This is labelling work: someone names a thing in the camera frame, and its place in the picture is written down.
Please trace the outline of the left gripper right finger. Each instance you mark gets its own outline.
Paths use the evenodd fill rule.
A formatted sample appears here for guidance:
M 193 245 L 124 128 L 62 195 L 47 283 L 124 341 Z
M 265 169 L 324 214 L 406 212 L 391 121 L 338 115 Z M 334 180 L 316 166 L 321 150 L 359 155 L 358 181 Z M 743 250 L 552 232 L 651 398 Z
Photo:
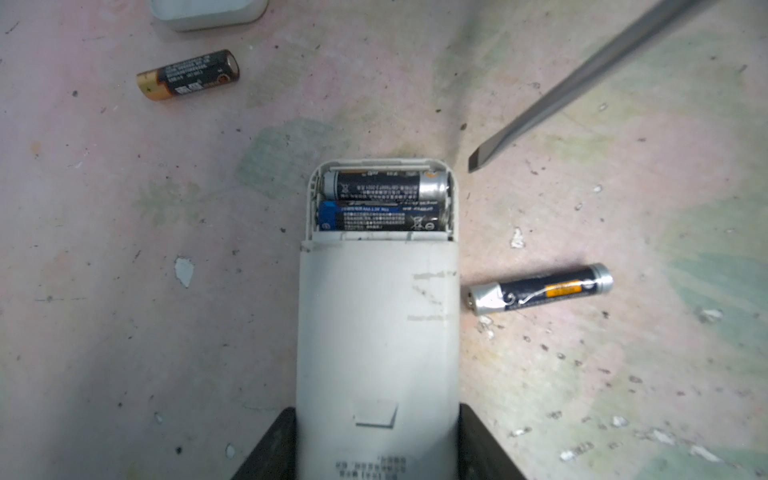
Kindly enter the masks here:
M 475 411 L 461 403 L 458 420 L 458 478 L 526 480 Z

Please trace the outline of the orange black handled screwdriver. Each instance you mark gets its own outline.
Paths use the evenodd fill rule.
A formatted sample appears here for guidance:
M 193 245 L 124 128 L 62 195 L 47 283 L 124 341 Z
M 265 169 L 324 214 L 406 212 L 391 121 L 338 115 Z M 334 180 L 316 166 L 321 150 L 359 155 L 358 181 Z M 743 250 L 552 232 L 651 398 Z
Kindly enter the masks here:
M 475 173 L 488 166 L 519 137 L 560 112 L 710 4 L 700 0 L 655 3 L 509 124 L 481 143 L 468 158 L 468 172 Z

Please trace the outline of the white battery cover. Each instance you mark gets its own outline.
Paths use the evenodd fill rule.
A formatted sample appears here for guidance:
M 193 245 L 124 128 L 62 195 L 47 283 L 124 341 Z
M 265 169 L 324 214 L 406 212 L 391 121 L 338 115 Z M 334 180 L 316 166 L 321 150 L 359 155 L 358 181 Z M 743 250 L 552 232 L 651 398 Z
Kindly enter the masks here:
M 177 32 L 251 23 L 267 9 L 268 0 L 150 0 L 153 17 Z

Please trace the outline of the white remote control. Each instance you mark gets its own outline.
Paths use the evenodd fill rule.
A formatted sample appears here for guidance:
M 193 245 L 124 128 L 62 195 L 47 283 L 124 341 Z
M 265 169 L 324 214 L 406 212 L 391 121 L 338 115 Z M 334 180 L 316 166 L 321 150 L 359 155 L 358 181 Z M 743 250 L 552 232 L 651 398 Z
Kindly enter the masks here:
M 325 172 L 444 171 L 444 231 L 321 231 Z M 335 160 L 311 175 L 300 246 L 296 475 L 458 477 L 458 185 L 435 159 Z

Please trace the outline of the black gold AA battery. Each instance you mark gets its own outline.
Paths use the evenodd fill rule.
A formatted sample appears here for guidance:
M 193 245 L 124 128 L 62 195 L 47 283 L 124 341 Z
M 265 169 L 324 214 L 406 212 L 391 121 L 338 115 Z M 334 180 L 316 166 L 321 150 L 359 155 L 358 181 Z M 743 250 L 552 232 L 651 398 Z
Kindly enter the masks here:
M 239 64 L 227 49 L 200 55 L 136 75 L 140 92 L 163 101 L 237 82 Z

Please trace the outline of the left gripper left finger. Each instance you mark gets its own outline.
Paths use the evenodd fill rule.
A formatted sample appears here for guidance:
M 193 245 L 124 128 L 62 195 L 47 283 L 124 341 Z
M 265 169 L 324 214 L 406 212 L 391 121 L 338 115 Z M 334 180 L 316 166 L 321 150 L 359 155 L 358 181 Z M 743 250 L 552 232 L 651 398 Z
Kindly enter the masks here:
M 232 480 L 296 478 L 296 409 L 287 407 L 231 477 Z

